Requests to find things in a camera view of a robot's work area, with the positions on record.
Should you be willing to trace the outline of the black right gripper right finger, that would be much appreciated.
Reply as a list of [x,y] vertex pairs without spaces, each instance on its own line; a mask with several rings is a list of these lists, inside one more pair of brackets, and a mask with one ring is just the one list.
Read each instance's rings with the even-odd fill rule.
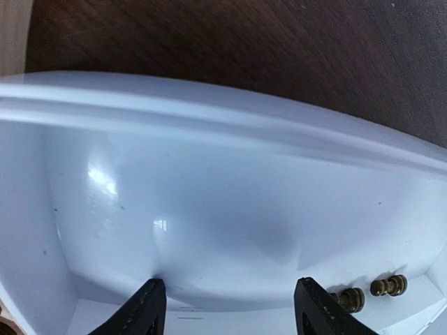
[[293,298],[298,334],[376,334],[344,311],[311,277],[298,280]]

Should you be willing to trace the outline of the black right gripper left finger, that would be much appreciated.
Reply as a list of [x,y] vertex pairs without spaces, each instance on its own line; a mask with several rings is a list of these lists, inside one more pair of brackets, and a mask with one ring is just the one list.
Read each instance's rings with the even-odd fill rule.
[[163,335],[165,319],[165,284],[161,279],[151,278],[89,335]]

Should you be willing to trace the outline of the dark pawn piece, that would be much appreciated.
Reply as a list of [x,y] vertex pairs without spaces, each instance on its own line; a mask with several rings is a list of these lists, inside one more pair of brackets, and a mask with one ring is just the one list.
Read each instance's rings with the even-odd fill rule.
[[369,291],[375,297],[390,295],[397,297],[403,295],[408,288],[408,281],[402,274],[390,276],[387,279],[375,280],[371,283]]
[[330,296],[348,313],[358,313],[365,305],[365,295],[360,288],[347,288],[341,292],[331,292]]

